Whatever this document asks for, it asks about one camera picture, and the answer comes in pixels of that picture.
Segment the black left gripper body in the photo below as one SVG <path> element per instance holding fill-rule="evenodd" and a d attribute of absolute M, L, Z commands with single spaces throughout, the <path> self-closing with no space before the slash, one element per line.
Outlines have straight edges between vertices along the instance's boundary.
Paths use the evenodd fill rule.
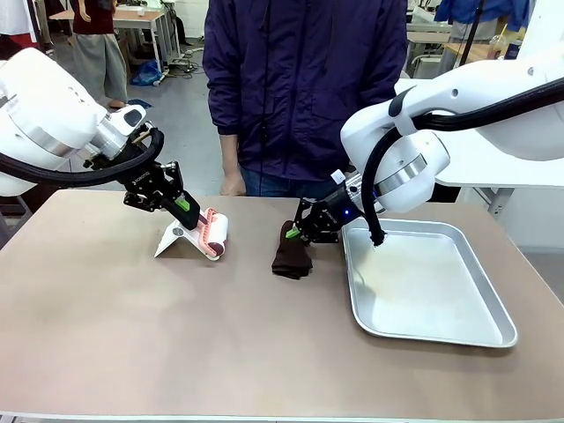
<path fill-rule="evenodd" d="M 164 193 L 168 182 L 161 164 L 154 162 L 147 167 L 131 171 L 118 182 L 125 188 L 123 203 L 144 212 L 163 210 Z"/>

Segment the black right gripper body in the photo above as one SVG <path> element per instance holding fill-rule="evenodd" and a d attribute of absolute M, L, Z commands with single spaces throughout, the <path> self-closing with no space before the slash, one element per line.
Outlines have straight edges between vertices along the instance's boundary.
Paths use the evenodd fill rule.
<path fill-rule="evenodd" d="M 353 187 L 337 187 L 324 198 L 324 213 L 330 229 L 340 229 L 358 217 L 364 216 L 360 190 Z"/>

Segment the person's right hand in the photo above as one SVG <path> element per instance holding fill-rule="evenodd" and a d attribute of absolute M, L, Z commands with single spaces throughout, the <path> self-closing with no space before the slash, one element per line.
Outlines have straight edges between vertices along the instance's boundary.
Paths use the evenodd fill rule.
<path fill-rule="evenodd" d="M 238 169 L 225 172 L 220 187 L 220 194 L 228 197 L 241 197 L 246 195 L 246 185 Z"/>

